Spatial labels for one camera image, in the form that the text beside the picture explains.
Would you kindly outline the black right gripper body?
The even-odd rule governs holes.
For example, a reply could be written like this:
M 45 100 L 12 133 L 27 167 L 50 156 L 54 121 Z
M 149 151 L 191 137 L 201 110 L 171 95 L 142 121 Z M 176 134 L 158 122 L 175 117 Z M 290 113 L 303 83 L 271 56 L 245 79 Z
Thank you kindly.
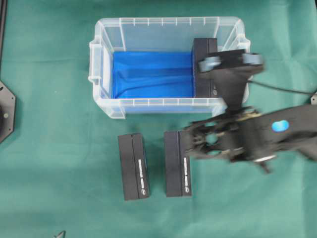
M 223 159 L 230 163 L 250 162 L 271 173 L 267 160 L 255 159 L 247 151 L 242 132 L 246 131 L 240 122 L 261 116 L 253 107 L 244 107 L 237 111 L 226 110 L 224 113 L 205 120 L 192 121 L 183 128 L 185 152 L 197 160 Z

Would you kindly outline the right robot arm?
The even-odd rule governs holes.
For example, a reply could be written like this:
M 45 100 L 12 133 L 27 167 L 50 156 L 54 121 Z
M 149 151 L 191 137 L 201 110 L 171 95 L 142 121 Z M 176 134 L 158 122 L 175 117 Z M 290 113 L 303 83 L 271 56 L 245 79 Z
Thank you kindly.
M 252 107 L 195 121 L 183 130 L 183 146 L 196 159 L 251 162 L 270 172 L 266 162 L 280 151 L 317 159 L 317 107 L 305 104 L 261 114 Z

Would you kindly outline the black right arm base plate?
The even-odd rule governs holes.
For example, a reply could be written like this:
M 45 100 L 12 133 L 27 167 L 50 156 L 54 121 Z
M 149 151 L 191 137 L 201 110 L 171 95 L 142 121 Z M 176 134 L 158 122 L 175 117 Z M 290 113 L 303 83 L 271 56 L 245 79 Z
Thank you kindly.
M 310 98 L 312 105 L 317 105 L 317 92 L 315 92 Z

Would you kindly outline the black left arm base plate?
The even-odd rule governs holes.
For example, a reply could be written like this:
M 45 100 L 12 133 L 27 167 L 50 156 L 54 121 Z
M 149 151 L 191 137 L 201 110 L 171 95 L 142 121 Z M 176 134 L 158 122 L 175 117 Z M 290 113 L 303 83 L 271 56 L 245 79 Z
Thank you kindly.
M 14 131 L 16 96 L 0 82 L 0 142 Z

